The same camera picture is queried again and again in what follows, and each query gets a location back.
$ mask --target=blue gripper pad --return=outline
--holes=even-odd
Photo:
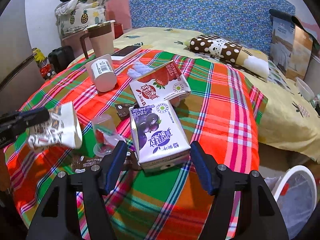
[[[116,156],[107,173],[107,182],[105,186],[105,190],[108,194],[116,187],[116,183],[118,181],[124,160],[127,156],[127,150],[128,147],[124,141],[119,141],[115,149],[113,150],[113,153],[114,151],[116,151]]]
[[[214,169],[217,163],[211,155],[209,155],[209,157],[212,158],[206,157],[207,154],[205,154],[197,141],[193,141],[190,146],[190,157],[196,168],[201,186],[209,195],[213,195],[217,190],[217,185],[220,184],[220,180],[218,184],[216,181],[212,181],[212,172],[214,171],[211,171],[209,168]]]

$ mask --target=brown polka dot fabric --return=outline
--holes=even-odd
[[[202,34],[190,41],[190,50],[195,53],[208,53],[224,62],[235,63],[242,46],[219,36]]]

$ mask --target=pineapple pattern quilt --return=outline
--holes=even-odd
[[[106,21],[106,2],[109,0],[71,0],[55,9],[60,38],[90,25]]]

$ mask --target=black screen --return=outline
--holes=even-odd
[[[140,47],[141,46],[127,46],[127,47],[117,51],[116,53],[112,54],[111,56],[125,57]]]

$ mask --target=plastic trash bag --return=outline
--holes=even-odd
[[[272,190],[279,178],[266,178]],[[277,204],[287,227],[289,239],[294,238],[307,223],[314,204],[308,181],[301,174],[293,174],[284,186]]]

